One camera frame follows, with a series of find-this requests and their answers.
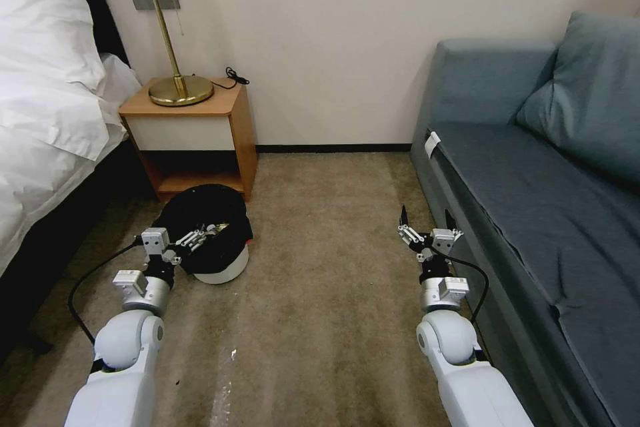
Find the white wall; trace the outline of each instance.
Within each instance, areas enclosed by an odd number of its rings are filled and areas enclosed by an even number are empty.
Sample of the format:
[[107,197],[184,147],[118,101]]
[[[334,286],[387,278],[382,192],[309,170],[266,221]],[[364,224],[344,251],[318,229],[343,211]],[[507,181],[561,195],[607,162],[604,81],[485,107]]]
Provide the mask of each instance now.
[[[447,37],[562,36],[575,9],[640,0],[180,0],[167,23],[184,73],[251,80],[262,144],[408,142],[429,61]],[[109,0],[142,80],[169,73],[153,12]]]

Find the trash bin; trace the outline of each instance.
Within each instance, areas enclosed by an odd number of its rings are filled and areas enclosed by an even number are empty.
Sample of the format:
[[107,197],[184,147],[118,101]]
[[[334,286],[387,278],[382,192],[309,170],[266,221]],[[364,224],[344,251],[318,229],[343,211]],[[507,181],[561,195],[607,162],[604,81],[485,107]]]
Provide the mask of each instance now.
[[207,284],[224,284],[240,275],[249,261],[247,244],[253,239],[242,195],[226,185],[208,183],[173,197],[154,227],[164,227],[171,242],[192,230],[217,231],[191,255],[182,268]]

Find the nightstand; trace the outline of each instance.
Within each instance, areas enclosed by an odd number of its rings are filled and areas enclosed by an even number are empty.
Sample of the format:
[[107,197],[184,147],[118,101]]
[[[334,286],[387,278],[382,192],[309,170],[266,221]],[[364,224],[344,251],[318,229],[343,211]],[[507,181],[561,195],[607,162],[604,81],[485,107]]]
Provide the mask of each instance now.
[[[213,79],[232,85],[230,79]],[[187,107],[163,107],[149,85],[119,110],[159,200],[203,183],[222,183],[251,197],[257,156],[247,88],[220,87],[209,99]]]

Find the white tag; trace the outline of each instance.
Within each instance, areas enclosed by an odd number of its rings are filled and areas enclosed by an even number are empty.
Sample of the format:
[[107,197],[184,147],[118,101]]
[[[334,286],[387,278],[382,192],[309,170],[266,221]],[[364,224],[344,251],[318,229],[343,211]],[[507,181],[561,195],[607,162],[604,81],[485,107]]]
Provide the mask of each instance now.
[[427,155],[429,156],[429,158],[431,158],[431,154],[437,147],[438,143],[440,143],[440,137],[438,137],[437,133],[432,131],[431,135],[429,136],[429,138],[427,138],[427,141],[425,142],[425,150],[427,151]]

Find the power cord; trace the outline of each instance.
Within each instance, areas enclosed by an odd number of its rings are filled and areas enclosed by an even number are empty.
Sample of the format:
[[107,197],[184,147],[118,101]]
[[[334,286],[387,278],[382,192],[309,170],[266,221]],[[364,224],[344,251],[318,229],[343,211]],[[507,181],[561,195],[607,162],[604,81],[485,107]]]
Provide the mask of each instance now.
[[234,69],[232,69],[231,67],[227,67],[227,69],[225,70],[225,73],[227,74],[227,78],[230,78],[233,80],[233,85],[231,87],[225,87],[224,85],[220,85],[219,83],[215,83],[212,82],[213,85],[216,85],[220,88],[223,88],[225,90],[231,90],[233,88],[235,88],[235,86],[239,83],[240,85],[248,85],[249,84],[249,80],[245,79],[244,77],[239,76]]
[[80,285],[87,278],[89,278],[89,276],[93,272],[98,270],[100,267],[103,267],[103,266],[107,265],[111,260],[113,260],[116,257],[124,254],[127,250],[130,250],[130,249],[134,248],[135,246],[139,246],[139,245],[142,245],[142,238],[139,237],[139,236],[136,236],[135,240],[133,240],[131,245],[128,245],[127,247],[124,247],[123,249],[118,250],[117,252],[115,252],[115,254],[113,254],[111,257],[106,259],[104,262],[101,262],[100,264],[96,265],[94,268],[90,269],[82,277],[80,277],[75,282],[75,285],[73,286],[73,288],[69,292],[69,297],[67,298],[67,307],[69,307],[69,311],[71,312],[71,316],[75,319],[75,321],[78,323],[78,325],[80,325],[80,328],[82,329],[84,334],[87,336],[87,338],[89,339],[89,341],[91,342],[92,345],[95,345],[95,338],[93,337],[93,334],[88,329],[88,327],[85,325],[85,323],[82,320],[82,317],[80,317],[80,314],[78,314],[78,311],[75,309],[75,306],[73,305],[73,297],[75,296],[75,292],[78,290],[78,287],[80,287]]
[[439,252],[438,250],[433,248],[433,246],[429,247],[429,249],[433,250],[437,255],[442,256],[447,260],[451,260],[452,262],[456,262],[458,264],[462,264],[462,265],[465,265],[467,267],[471,267],[472,269],[477,270],[478,272],[480,272],[480,274],[482,275],[482,278],[485,281],[485,286],[482,289],[482,295],[480,296],[480,300],[478,301],[478,305],[475,307],[475,310],[473,310],[473,313],[471,314],[471,323],[474,324],[475,320],[476,320],[476,318],[478,316],[478,312],[480,312],[480,308],[482,307],[482,304],[484,304],[484,302],[485,302],[485,298],[487,297],[487,292],[489,291],[489,276],[486,274],[486,272],[484,270],[482,270],[477,265],[472,264],[471,262],[467,262],[466,260],[457,259],[455,257],[451,257],[451,256],[448,256],[446,254],[443,254],[442,252]]

